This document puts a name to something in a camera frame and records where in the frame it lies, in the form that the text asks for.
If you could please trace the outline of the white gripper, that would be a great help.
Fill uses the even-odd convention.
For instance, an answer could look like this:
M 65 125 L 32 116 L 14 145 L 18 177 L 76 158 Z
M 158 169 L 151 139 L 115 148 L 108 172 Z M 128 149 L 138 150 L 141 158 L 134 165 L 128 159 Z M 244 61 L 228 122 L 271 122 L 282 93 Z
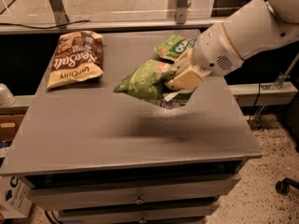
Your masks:
M 216 24 L 198 36 L 193 50 L 186 49 L 176 59 L 164 85 L 171 91 L 196 88 L 211 72 L 226 76 L 243 62 L 224 25 Z

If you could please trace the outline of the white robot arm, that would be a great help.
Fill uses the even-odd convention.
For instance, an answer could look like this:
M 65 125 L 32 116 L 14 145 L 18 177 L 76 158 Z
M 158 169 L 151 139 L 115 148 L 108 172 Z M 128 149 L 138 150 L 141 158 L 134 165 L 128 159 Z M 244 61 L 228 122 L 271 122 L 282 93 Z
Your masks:
M 172 91 L 199 86 L 212 74 L 226 76 L 245 60 L 298 40 L 299 0 L 251 0 L 201 33 L 175 62 L 176 73 L 164 85 Z

